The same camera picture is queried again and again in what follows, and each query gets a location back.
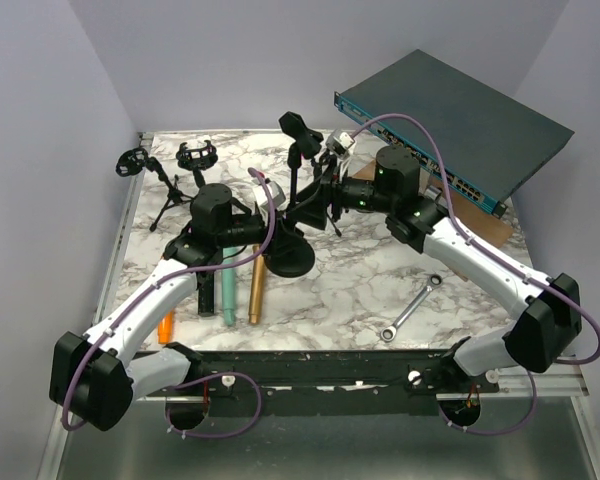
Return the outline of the black round-base clip stand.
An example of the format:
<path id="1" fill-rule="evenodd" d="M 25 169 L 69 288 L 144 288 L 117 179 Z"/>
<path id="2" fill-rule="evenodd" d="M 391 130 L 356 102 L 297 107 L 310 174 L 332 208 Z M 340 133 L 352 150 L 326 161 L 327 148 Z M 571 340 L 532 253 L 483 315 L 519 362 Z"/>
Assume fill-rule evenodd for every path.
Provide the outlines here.
<path id="1" fill-rule="evenodd" d="M 287 165 L 290 169 L 288 207 L 298 202 L 298 173 L 304 160 L 315 158 L 321 151 L 323 135 L 311 128 L 303 118 L 294 112 L 287 111 L 278 120 L 281 131 L 293 139 L 288 149 Z M 264 255 L 268 270 L 282 278 L 298 278 L 306 275 L 314 266 L 315 254 L 310 244 L 305 240 L 304 233 L 296 226 L 288 225 L 292 231 L 292 250 L 286 255 Z"/>

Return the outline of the black tall tripod stand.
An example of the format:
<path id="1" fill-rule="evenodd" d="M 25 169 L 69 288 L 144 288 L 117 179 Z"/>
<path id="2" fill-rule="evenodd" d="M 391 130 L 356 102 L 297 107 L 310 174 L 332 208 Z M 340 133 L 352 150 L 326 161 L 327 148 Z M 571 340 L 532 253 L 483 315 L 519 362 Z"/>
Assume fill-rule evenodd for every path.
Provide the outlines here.
<path id="1" fill-rule="evenodd" d="M 330 165 L 331 160 L 335 160 L 336 157 L 334 155 L 332 155 L 328 150 L 325 150 L 317 159 L 312 158 L 310 160 L 310 164 L 312 166 L 312 173 L 313 173 L 313 180 L 317 181 L 319 180 L 323 174 L 324 174 L 324 170 Z M 330 222 L 330 224 L 332 225 L 335 234 L 338 237 L 342 236 L 342 232 L 341 230 L 336 226 L 336 223 L 333 219 L 332 216 L 327 215 L 327 218 Z"/>

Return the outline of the gold microphone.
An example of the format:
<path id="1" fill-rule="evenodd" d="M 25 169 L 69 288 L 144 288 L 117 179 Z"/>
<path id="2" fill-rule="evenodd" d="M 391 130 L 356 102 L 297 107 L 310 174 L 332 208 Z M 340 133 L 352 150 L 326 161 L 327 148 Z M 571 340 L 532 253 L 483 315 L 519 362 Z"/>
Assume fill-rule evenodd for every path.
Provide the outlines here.
<path id="1" fill-rule="evenodd" d="M 264 302 L 266 265 L 262 255 L 253 261 L 248 321 L 251 325 L 260 323 Z"/>

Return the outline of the mint green microphone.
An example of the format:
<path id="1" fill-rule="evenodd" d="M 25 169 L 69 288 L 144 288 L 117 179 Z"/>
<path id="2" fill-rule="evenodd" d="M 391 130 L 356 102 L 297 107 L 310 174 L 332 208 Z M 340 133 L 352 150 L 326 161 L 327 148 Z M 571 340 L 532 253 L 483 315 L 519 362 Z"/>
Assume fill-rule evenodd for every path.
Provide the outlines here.
<path id="1" fill-rule="evenodd" d="M 223 265 L 231 264 L 237 255 L 236 247 L 223 250 Z M 236 277 L 234 268 L 226 268 L 221 271 L 222 282 L 222 313 L 224 324 L 232 327 L 236 322 Z"/>

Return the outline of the black silver-grille microphone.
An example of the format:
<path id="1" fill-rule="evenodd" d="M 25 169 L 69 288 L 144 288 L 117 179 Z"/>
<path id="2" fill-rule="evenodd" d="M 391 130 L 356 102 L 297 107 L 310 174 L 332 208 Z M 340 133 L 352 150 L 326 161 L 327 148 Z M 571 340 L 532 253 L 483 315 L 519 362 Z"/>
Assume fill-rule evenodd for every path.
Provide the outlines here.
<path id="1" fill-rule="evenodd" d="M 211 317 L 215 314 L 215 277 L 213 272 L 196 274 L 198 286 L 198 315 Z"/>

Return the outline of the black round-base shock-mount stand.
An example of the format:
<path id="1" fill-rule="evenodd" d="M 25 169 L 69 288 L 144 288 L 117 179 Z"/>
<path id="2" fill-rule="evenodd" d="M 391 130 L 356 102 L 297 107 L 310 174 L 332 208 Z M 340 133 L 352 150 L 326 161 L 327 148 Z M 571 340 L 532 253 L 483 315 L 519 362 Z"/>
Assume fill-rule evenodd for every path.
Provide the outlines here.
<path id="1" fill-rule="evenodd" d="M 203 171 L 213 167 L 218 161 L 217 149 L 210 140 L 205 140 L 199 148 L 189 148 L 186 142 L 180 144 L 176 152 L 179 168 L 191 172 L 196 186 L 201 188 L 206 185 Z"/>

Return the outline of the orange microphone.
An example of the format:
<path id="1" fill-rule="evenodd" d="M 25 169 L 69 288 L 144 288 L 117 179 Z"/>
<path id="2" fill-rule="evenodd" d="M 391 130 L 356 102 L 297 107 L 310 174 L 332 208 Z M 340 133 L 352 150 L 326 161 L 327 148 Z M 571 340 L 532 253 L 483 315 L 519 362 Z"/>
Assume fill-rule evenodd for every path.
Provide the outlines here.
<path id="1" fill-rule="evenodd" d="M 175 323 L 175 311 L 169 311 L 158 325 L 157 336 L 160 345 L 166 345 L 173 339 L 173 329 Z"/>

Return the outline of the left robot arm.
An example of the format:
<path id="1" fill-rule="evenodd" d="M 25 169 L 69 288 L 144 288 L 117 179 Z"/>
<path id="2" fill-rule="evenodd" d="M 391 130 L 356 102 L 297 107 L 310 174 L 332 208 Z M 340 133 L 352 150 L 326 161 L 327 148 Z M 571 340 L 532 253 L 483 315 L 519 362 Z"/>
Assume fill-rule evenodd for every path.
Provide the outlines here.
<path id="1" fill-rule="evenodd" d="M 107 431 L 130 405 L 163 388 L 194 393 L 202 380 L 183 347 L 171 346 L 143 358 L 137 352 L 163 318 L 193 294 L 202 274 L 226 268 L 226 247 L 256 244 L 262 255 L 274 235 L 281 187 L 262 175 L 253 189 L 255 212 L 235 215 L 232 191 L 220 183 L 203 186 L 190 205 L 191 219 L 170 241 L 141 287 L 117 310 L 84 334 L 65 333 L 54 347 L 50 398 L 61 406 L 68 431 L 89 423 Z"/>

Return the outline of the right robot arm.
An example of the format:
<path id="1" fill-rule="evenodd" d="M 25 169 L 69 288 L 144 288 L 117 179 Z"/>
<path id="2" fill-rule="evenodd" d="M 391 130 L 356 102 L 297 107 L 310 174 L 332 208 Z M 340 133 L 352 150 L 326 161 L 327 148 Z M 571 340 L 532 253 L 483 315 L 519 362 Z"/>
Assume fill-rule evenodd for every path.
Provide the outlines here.
<path id="1" fill-rule="evenodd" d="M 329 165 L 298 195 L 288 218 L 316 229 L 346 210 L 385 214 L 394 238 L 418 253 L 464 275 L 506 310 L 512 324 L 456 343 L 440 379 L 460 392 L 492 369 L 521 366 L 545 372 L 580 334 L 577 282 L 562 273 L 551 277 L 512 259 L 452 220 L 445 206 L 419 192 L 420 164 L 403 147 L 385 146 L 376 154 L 375 176 L 364 181 L 340 177 Z"/>

